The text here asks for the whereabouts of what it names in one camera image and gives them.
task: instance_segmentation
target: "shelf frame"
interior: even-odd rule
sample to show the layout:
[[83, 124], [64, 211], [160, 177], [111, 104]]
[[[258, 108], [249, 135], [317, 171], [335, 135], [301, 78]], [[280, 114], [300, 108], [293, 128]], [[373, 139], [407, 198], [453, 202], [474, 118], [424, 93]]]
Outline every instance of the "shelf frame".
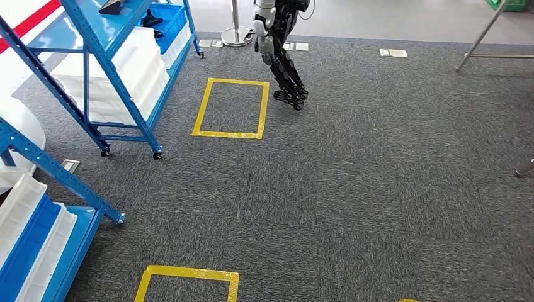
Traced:
[[[191, 31], [191, 38], [188, 43], [182, 49], [180, 55], [172, 64], [171, 68], [167, 70], [170, 80], [166, 84], [162, 94], [156, 102], [156, 105], [152, 109], [148, 119], [145, 121], [141, 115], [139, 109], [135, 105], [130, 93], [125, 87], [124, 83], [120, 79], [116, 67], [111, 59], [117, 50], [126, 40], [128, 35], [132, 32], [135, 25], [139, 22], [142, 15], [146, 12], [149, 6], [154, 2], [153, 0], [127, 0], [123, 5], [127, 6], [127, 9], [123, 9], [125, 12], [123, 16], [101, 16], [98, 14], [96, 4], [105, 2], [105, 0], [60, 0], [65, 12], [63, 12], [55, 21], [53, 21], [46, 29], [39, 34], [36, 39], [28, 44], [24, 45], [20, 39], [16, 36], [14, 31], [7, 25], [7, 23], [1, 19], [0, 16], [0, 33], [2, 36], [7, 37], [7, 42], [15, 50], [15, 52], [24, 60], [24, 62], [36, 73], [39, 79], [45, 84], [45, 86], [52, 92], [52, 94], [60, 101], [63, 107], [75, 118], [75, 120], [82, 126], [82, 128], [89, 134], [93, 141], [97, 144], [101, 150], [102, 156], [108, 156], [110, 154], [110, 140], [124, 140], [134, 142], [148, 143], [152, 151], [154, 152], [154, 158], [160, 159], [162, 154], [162, 145], [157, 141], [154, 135], [154, 129], [157, 125], [161, 111], [169, 97], [174, 83], [178, 78], [178, 74], [181, 71], [183, 63], [187, 58], [187, 53], [193, 44], [195, 52], [203, 57], [203, 51], [198, 45], [198, 37], [196, 35], [193, 18], [190, 11], [188, 0], [183, 0], [183, 6], [188, 18], [189, 28]], [[103, 30], [95, 31], [97, 25], [103, 26], [108, 23], [113, 23], [115, 26], [119, 26], [117, 34], [111, 35], [111, 40], [106, 40], [106, 35], [103, 35]], [[41, 45], [40, 41], [50, 40], [51, 35], [57, 33], [60, 30], [65, 31], [65, 35], [75, 35], [76, 40], [82, 40], [79, 42], [61, 42], [61, 37], [58, 37], [59, 42], [50, 43], [50, 45]], [[42, 52], [61, 52], [61, 53], [82, 53], [84, 64], [84, 108], [83, 112], [78, 109], [75, 102], [65, 93], [59, 83], [50, 75], [50, 73], [44, 68], [44, 65], [37, 58], [38, 53]], [[124, 102], [124, 105], [130, 113], [135, 125], [126, 125], [122, 123], [99, 123], [91, 122], [89, 120], [89, 54], [93, 54], [102, 67], [106, 76], [110, 79], [112, 86], [117, 91], [119, 97]], [[140, 135], [105, 135], [102, 134], [98, 128], [100, 127], [112, 127], [112, 128], [126, 128], [137, 129]]]
[[63, 301], [102, 219], [107, 217], [113, 223], [121, 224], [124, 222], [125, 214], [112, 207], [2, 118], [0, 118], [0, 147], [1, 159], [6, 165], [14, 165], [9, 153], [9, 150], [14, 150], [89, 205], [67, 207], [67, 210], [76, 214], [78, 219], [42, 299], [42, 301]]

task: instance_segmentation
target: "gray carpet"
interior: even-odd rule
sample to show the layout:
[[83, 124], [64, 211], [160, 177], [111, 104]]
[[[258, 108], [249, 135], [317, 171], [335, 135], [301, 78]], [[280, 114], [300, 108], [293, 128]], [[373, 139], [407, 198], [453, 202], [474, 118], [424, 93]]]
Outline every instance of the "gray carpet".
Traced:
[[[310, 97], [300, 112], [270, 97], [262, 140], [190, 135], [207, 77], [276, 89], [250, 47], [191, 53], [156, 128], [160, 161], [127, 142], [101, 158], [36, 79], [16, 93], [47, 150], [81, 160], [76, 175], [127, 213], [102, 224], [67, 301], [133, 301], [149, 264], [239, 272], [238, 301], [534, 301], [534, 177], [511, 174], [534, 150], [534, 62], [456, 74], [466, 45], [294, 40], [310, 42], [291, 53]], [[259, 96], [214, 85], [202, 130], [254, 131]], [[150, 302], [225, 301], [228, 288], [152, 281]]]

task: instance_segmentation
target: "yellow tape square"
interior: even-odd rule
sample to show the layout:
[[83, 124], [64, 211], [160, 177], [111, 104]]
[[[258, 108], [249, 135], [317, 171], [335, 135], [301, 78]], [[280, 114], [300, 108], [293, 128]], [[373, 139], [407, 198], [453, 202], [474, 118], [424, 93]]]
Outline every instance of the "yellow tape square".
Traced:
[[139, 288], [135, 295], [135, 302], [145, 301], [145, 295], [149, 288], [150, 278], [152, 275], [196, 278], [216, 281], [229, 281], [227, 302], [237, 301], [237, 288], [239, 285], [238, 272], [213, 271], [211, 269], [194, 269], [192, 267], [179, 266], [148, 266], [143, 272]]
[[[200, 127], [202, 120], [204, 119], [204, 112], [208, 106], [208, 99], [212, 92], [214, 83], [227, 83], [227, 84], [241, 84], [241, 85], [259, 85], [263, 86], [263, 92], [261, 94], [261, 109], [259, 111], [258, 132], [256, 133], [239, 133], [239, 132], [218, 132], [218, 131], [202, 131]], [[226, 138], [255, 138], [260, 140], [263, 137], [263, 130], [265, 128], [265, 116], [267, 114], [267, 100], [269, 99], [269, 82], [258, 81], [245, 81], [245, 80], [233, 80], [233, 79], [216, 79], [214, 77], [208, 78], [208, 84], [204, 91], [204, 97], [196, 116], [195, 127], [191, 135], [202, 137], [226, 137]]]

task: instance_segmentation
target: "white wall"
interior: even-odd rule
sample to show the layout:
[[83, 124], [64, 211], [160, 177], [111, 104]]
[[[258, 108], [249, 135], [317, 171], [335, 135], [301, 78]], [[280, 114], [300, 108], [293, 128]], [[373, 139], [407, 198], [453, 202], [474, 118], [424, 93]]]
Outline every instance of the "white wall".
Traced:
[[[0, 1], [0, 15], [14, 28], [48, 2], [49, 0]], [[22, 41], [25, 43], [30, 42], [61, 12], [63, 12], [63, 8], [56, 10], [23, 36]], [[49, 57], [49, 53], [43, 53], [39, 56], [39, 59], [45, 61]], [[0, 70], [0, 94], [14, 93], [31, 76], [31, 70], [11, 48], [0, 54]]]

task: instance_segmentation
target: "stanchion base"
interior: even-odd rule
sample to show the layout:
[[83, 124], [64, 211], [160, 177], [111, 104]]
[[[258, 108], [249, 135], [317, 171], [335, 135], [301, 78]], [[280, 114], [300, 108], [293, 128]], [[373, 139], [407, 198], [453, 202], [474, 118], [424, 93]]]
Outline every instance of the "stanchion base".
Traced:
[[224, 45], [232, 47], [240, 47], [249, 44], [252, 41], [252, 36], [247, 37], [250, 29], [244, 26], [239, 27], [239, 41], [236, 41], [236, 34], [234, 28], [230, 27], [229, 29], [222, 32], [220, 39]]

